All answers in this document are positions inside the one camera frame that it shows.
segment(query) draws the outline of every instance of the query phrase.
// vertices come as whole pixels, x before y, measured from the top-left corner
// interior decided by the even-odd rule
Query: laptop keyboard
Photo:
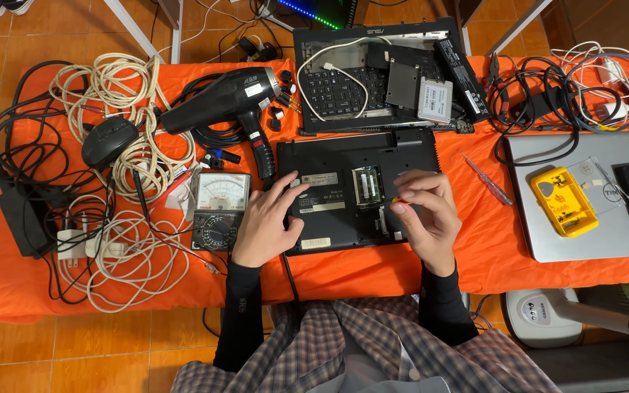
[[[361,81],[368,91],[368,102],[361,85],[340,71],[321,71],[307,74],[307,93],[312,108],[321,117],[355,115],[365,111],[390,108],[385,103],[387,94],[387,70],[371,67],[344,68],[348,74]]]

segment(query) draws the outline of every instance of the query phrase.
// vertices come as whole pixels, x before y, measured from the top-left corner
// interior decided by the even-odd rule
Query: hair dryer
[[[257,161],[258,178],[266,180],[275,175],[275,160],[258,114],[279,95],[280,86],[273,68],[241,68],[226,72],[203,91],[166,111],[161,121],[170,134],[238,121],[248,135]]]

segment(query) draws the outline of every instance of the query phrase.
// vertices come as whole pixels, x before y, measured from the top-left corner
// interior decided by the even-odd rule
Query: computer mouse
[[[82,160],[91,169],[108,168],[140,133],[130,121],[109,118],[95,126],[82,145]]]

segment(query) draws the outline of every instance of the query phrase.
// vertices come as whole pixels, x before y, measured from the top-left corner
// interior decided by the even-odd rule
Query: plaid fabric
[[[171,389],[189,392],[306,392],[345,372],[342,326],[391,380],[441,376],[452,392],[559,392],[501,331],[490,329],[449,347],[417,324],[411,297],[303,303],[298,324],[291,303],[269,307],[275,329],[238,373],[201,362],[179,369]]]

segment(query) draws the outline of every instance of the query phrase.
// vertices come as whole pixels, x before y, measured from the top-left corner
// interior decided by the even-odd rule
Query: tiled floor
[[[160,16],[152,25],[156,5],[150,0],[123,0],[145,34],[159,49],[170,42],[169,23]],[[483,53],[529,6],[530,0],[486,0],[470,23],[472,50]],[[240,19],[251,17],[246,0],[223,0],[215,7]],[[185,0],[185,38],[202,28],[205,8]],[[411,0],[396,7],[371,5],[366,24],[419,22],[447,15],[440,0]],[[200,62],[217,55],[217,42],[238,25],[234,19],[210,14],[207,29],[182,45],[182,62]],[[274,27],[281,45],[292,37]],[[248,30],[271,41],[263,27]],[[234,44],[237,33],[224,39]],[[28,14],[0,17],[0,111],[8,107],[22,67],[64,59],[90,64],[106,52],[144,57],[139,45],[103,0],[37,0]],[[545,32],[533,22],[504,50],[513,56],[547,55]],[[285,49],[293,57],[292,49]],[[237,61],[232,50],[223,61]],[[473,297],[473,308],[478,297]],[[0,323],[0,392],[167,392],[176,369],[189,360],[211,362],[217,340],[201,324],[202,309],[177,308],[112,315],[45,317],[33,325]],[[494,326],[506,329],[498,297],[485,302],[482,313]],[[207,323],[218,329],[218,310],[208,310]]]

